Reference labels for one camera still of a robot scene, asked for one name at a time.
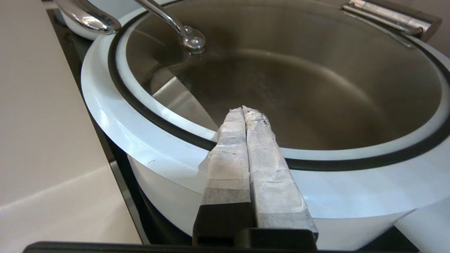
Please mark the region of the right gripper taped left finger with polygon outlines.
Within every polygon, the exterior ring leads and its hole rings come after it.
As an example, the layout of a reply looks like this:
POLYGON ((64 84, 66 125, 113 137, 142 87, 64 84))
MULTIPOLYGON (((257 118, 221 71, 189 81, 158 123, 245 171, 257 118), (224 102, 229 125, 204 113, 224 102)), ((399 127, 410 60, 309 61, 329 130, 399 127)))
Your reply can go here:
POLYGON ((236 233, 253 227, 242 109, 232 109, 226 115, 207 163, 207 184, 193 224, 193 245, 233 246, 236 233))

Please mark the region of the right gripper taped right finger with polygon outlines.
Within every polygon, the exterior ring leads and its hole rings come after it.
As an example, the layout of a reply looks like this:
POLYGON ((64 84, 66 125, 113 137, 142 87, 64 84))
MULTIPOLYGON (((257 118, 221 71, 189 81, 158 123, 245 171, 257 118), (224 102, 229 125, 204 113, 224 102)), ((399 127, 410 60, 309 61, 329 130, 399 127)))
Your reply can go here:
POLYGON ((257 227, 318 232, 308 205, 288 168, 268 118, 243 108, 249 154, 250 190, 257 227))

